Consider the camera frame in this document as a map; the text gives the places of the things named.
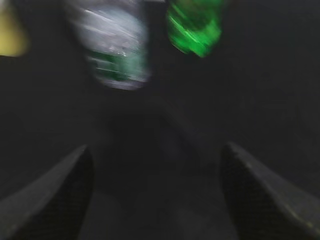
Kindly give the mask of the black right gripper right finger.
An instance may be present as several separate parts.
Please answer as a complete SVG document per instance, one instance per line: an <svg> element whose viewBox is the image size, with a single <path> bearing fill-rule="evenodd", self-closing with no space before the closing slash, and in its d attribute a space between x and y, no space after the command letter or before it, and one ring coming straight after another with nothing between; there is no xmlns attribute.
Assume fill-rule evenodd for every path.
<svg viewBox="0 0 320 240"><path fill-rule="evenodd" d="M221 150L220 186L240 240L318 240L320 200L245 149Z"/></svg>

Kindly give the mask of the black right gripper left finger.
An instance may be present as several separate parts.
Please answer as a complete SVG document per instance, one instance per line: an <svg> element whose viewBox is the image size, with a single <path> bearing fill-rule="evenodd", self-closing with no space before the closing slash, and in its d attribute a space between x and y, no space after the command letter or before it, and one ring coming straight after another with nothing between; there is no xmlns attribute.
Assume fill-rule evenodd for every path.
<svg viewBox="0 0 320 240"><path fill-rule="evenodd" d="M80 146L0 202L2 240L76 240L94 188L94 163Z"/></svg>

